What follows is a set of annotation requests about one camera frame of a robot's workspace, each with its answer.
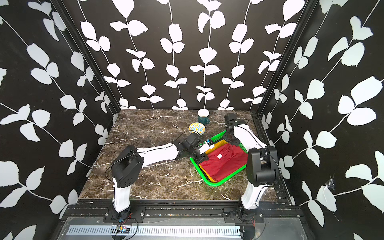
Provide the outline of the yellow t-shirt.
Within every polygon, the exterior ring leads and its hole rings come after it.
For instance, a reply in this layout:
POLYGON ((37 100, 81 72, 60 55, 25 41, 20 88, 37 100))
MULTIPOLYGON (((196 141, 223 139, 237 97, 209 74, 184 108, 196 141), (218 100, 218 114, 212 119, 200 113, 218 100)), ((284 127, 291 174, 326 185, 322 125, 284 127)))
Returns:
MULTIPOLYGON (((226 145, 227 142, 225 140, 220 140, 219 142, 213 144, 210 146, 209 149, 207 149, 204 153, 208 156, 210 153, 214 152, 216 149, 221 148, 222 146, 226 145)), ((211 182, 211 183, 217 183, 216 180, 214 180, 208 173, 207 171, 202 167, 201 164, 199 164, 199 168, 202 170, 206 178, 211 182)))

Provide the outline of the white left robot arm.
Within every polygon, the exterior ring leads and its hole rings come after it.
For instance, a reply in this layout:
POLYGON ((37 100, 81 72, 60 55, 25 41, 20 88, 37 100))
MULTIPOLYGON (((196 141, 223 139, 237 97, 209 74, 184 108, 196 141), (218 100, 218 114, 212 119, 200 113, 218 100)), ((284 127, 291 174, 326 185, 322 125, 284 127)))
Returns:
POLYGON ((210 148, 210 145, 198 132, 192 131, 187 137, 178 137, 162 146, 152 148, 127 146, 109 167, 112 175, 110 181, 114 184, 111 217, 118 223, 129 218, 131 188, 143 167, 184 157, 205 161, 208 159, 205 151, 210 148))

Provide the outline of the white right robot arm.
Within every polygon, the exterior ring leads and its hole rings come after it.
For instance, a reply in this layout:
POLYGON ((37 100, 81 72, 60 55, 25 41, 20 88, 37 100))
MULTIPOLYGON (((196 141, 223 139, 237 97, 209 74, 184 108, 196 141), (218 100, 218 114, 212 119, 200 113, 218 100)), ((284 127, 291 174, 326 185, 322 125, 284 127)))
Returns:
POLYGON ((263 194, 279 177, 278 164, 273 163, 277 150, 259 140, 247 121, 237 114, 226 114, 225 124, 224 140, 234 146, 242 144, 248 153, 246 176, 249 183, 237 213, 240 221, 248 222, 260 214, 258 207, 263 194))

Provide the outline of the red t-shirt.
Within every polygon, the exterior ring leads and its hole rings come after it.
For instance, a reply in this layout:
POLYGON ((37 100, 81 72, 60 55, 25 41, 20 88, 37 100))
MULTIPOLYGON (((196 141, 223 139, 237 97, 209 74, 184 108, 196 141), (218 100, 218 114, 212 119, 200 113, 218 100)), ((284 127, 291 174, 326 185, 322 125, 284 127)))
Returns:
POLYGON ((208 160, 199 164, 211 182, 220 182, 247 163, 248 153, 241 147, 225 144, 207 154, 208 160))

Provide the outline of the green plastic laundry basket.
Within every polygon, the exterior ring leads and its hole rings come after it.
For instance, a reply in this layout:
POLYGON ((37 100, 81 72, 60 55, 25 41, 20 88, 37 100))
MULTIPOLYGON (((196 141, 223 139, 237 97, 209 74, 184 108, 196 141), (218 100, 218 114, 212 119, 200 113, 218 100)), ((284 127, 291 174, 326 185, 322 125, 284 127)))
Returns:
MULTIPOLYGON (((225 131, 223 131, 223 132, 221 132, 221 133, 219 133, 219 134, 213 136, 213 137, 210 138, 210 139, 212 139, 212 140, 214 141, 214 144, 215 144, 215 143, 219 142, 220 140, 223 140, 223 134, 224 134, 224 133, 225 133, 225 131)), ((247 150, 244 148, 244 146, 243 146, 242 144, 239 144, 239 147, 241 147, 246 153, 248 153, 247 150)), ((204 181, 207 185, 209 185, 209 186, 211 186, 211 187, 218 187, 218 186, 222 185, 223 183, 227 182, 227 181, 230 180, 232 177, 234 177, 235 175, 237 175, 239 172, 241 172, 242 170, 244 170, 244 169, 246 168, 246 166, 247 166, 247 164, 244 165, 243 167, 241 167, 240 169, 236 170, 235 172, 233 172, 232 174, 230 174, 229 176, 227 176, 226 178, 224 178, 224 179, 223 179, 222 181, 220 181, 220 182, 217 182, 217 183, 211 183, 211 182, 206 178, 206 176, 204 175, 204 173, 202 172, 202 170, 199 168, 199 164, 196 164, 193 158, 190 158, 190 161, 191 161, 192 164, 194 165, 194 167, 195 167, 195 169, 197 170, 197 172, 199 173, 199 175, 202 177, 203 181, 204 181)))

